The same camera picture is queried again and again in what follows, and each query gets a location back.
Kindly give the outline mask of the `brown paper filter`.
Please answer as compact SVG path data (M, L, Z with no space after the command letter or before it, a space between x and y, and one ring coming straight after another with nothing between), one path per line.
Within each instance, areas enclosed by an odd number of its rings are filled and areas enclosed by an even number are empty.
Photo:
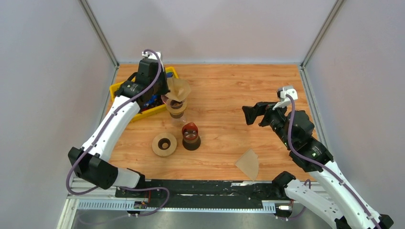
M169 92L165 94L169 99L181 102L185 100L191 92L189 83L184 79L171 77L167 79Z
M255 181L259 172L258 155L248 149L243 153L234 164L239 168L251 181Z

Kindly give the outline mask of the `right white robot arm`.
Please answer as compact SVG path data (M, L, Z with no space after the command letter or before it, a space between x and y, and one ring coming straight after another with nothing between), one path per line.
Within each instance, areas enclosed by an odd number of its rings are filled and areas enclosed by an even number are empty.
M278 199L289 198L300 202L318 215L333 229L389 229L392 218L380 214L368 205L344 178L332 154L312 136L315 128L304 110L276 108L275 103L259 102L243 106L247 125L263 116L260 127L270 126L286 148L289 156L304 172L313 176L332 199L326 200L294 175L283 171L273 179L273 194Z

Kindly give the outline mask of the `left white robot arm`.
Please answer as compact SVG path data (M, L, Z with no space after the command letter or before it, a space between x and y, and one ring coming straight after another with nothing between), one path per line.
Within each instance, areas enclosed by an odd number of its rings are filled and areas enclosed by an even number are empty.
M129 122L155 95L169 92L167 76L162 62L144 58L138 71L133 73L114 92L115 99L100 126L80 148L72 147L68 158L72 164L66 179L67 190L78 195L70 187L70 178L79 178L94 184L96 188L124 187L136 198L146 192L142 174L131 169L118 168L109 163L112 150Z

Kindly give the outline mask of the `brown glass dripper on base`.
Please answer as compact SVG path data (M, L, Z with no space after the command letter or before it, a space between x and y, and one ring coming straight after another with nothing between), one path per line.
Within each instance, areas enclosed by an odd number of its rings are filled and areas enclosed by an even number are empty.
M193 151L200 147L201 138L198 127L194 122L187 123L182 127L182 145L186 150Z

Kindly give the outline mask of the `blue chips bag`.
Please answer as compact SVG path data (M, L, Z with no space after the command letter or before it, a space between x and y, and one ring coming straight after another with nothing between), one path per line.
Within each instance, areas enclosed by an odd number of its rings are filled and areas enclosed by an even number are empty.
M167 79L167 73L162 71L155 84L137 99L141 110L150 109L162 104L160 97L170 91Z

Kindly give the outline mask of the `yellow plastic basket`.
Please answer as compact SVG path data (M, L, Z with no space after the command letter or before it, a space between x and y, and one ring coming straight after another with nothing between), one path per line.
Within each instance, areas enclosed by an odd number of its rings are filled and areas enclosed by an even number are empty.
M166 68L165 68L165 71L166 71L166 73L167 73L167 77L168 77L168 78L171 78L171 77L179 78L179 77L178 77L178 74L177 74L177 72L176 72L176 70L175 70L174 67L166 67ZM115 91L120 87L120 85L121 85L122 83L123 83L123 82L118 82L118 83L115 83L115 84L113 84L113 85L111 85L111 86L109 87L110 98L111 98L111 101L112 101L112 102L113 102L114 99L115 99L115 95L114 95ZM138 120L140 120L140 119L143 119L143 118L146 118L146 117L149 117L149 116L152 116L152 115L161 113L161 112L166 111L166 110L167 110L167 108L166 108L165 104L164 104L163 101L162 101L162 104L161 104L161 105L152 107L152 108L150 108L150 109L141 110L140 113L136 114L136 115L131 119L130 122L133 123L133 122L138 121Z

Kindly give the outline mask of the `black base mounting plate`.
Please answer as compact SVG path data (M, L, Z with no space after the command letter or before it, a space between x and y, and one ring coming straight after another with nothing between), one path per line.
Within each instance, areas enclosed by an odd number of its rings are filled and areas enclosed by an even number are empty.
M146 180L143 188L153 191L135 192L117 189L117 198L148 200L150 207L197 209L262 209L266 202L288 205L291 200L270 181L222 180Z

